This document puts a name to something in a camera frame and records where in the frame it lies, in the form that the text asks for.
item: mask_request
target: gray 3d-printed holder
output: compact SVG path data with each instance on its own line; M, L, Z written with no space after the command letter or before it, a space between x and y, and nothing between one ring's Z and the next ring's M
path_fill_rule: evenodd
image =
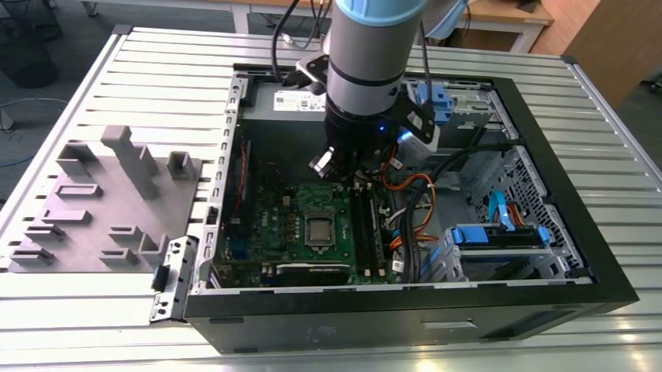
M152 272L168 237L187 234L201 161L181 152L152 158L132 145L126 127L109 128L102 141L117 157L66 144L57 158L64 173L14 244L10 271Z

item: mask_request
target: motherboard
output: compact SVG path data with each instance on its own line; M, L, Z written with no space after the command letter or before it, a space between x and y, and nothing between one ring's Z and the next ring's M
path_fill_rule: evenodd
M260 185L249 231L232 233L227 226L215 265L221 286L391 283L375 197L365 188L335 184ZM361 231L371 219L375 230Z

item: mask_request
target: barcode sticker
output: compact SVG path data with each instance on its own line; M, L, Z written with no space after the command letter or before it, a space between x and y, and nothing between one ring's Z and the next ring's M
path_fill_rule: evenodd
M324 112L327 95L313 95L308 91L276 91L273 111Z
M395 169L400 170L400 168L401 168L401 161L400 160L397 160L397 159L395 159L395 157L392 157L391 161L388 163L392 165L392 167Z
M391 271L395 273L401 273L404 272L404 261L401 261L397 252L392 252L392 254L393 255L392 255Z
M391 265L391 270L396 273L401 273L404 271L404 263L401 261L393 261Z

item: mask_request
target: table surface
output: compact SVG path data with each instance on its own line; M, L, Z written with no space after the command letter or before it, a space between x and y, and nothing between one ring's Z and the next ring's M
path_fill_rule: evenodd
M268 64L269 37L134 28L112 35L0 211L0 266L10 241L32 223L60 173L64 143L109 150L105 125L129 125L132 140L154 157L187 151L207 160L213 176L216 142L232 64ZM305 56L280 50L280 64ZM148 326L150 274L0 274L0 367L80 367L133 370L197 367L219 370L536 370L591 368L662 370L662 193L659 171L591 92L580 71L556 57L429 48L435 74L511 78L543 129L640 301L607 315L580 318L523 341L372 350L219 356L184 324ZM413 49L409 71L421 70ZM197 198L209 195L200 181ZM192 219L204 218L196 202ZM192 222L187 233L201 235Z
M252 5L269 5L287 7L292 0L209 0L213 2L235 2ZM309 7L308 0L299 2L299 7ZM485 22L506 22L506 23L539 23L544 26L551 25L554 18L539 4L532 13L518 9L516 0L477 0L471 3L471 20Z

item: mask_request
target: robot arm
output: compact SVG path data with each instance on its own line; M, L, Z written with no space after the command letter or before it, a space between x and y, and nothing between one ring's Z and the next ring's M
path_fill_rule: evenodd
M403 126L427 143L431 110L400 92L411 45L427 0L335 0L328 56L296 64L325 91L327 146L309 167L324 179L351 180L361 162L389 143Z

